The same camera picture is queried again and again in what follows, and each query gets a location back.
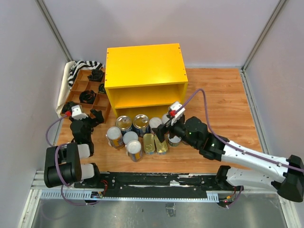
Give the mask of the yellow shelf cabinet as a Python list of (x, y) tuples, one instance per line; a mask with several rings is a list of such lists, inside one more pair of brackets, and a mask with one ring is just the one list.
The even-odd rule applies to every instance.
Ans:
[(174, 102), (184, 103), (187, 86), (178, 43), (107, 49), (105, 89), (116, 117), (162, 117)]

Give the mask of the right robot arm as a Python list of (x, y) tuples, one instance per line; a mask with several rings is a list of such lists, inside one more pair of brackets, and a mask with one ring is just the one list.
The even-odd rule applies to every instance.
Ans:
[(246, 167), (246, 170), (220, 166), (215, 184), (220, 190), (230, 186), (250, 186), (275, 191), (293, 202), (304, 200), (304, 163), (298, 156), (278, 157), (243, 147), (225, 137), (217, 137), (208, 131), (207, 125), (193, 116), (183, 117), (173, 123), (168, 120), (153, 128), (160, 142), (165, 135), (177, 136), (199, 154), (209, 160), (230, 162)]

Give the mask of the blue yellow can white lid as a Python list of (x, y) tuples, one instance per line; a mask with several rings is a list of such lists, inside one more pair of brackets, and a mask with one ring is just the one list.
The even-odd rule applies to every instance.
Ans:
[(142, 145), (138, 140), (128, 142), (126, 146), (128, 155), (133, 162), (139, 162), (143, 157)]

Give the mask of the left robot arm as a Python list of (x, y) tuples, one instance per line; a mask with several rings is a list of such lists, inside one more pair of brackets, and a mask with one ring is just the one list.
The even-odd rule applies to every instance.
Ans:
[(102, 182), (102, 176), (95, 163), (81, 164), (82, 158), (88, 158), (94, 154), (94, 144), (91, 134), (94, 127), (104, 122), (101, 111), (91, 109), (94, 116), (91, 118), (81, 111), (80, 106), (75, 106), (72, 111), (67, 111), (64, 116), (57, 119), (48, 127), (68, 117), (71, 120), (70, 129), (73, 140), (60, 146), (53, 146), (48, 140), (49, 147), (46, 150), (44, 182), (48, 188), (61, 185), (69, 186), (84, 181), (91, 188), (98, 187)]

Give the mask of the red white can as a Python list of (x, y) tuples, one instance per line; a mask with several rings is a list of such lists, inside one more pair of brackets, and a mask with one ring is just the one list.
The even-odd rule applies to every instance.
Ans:
[(162, 124), (168, 126), (170, 124), (170, 118), (168, 116), (168, 113), (165, 113), (162, 118)]
[(153, 135), (155, 135), (153, 129), (157, 128), (161, 124), (162, 124), (162, 120), (159, 117), (153, 117), (149, 120), (150, 131)]

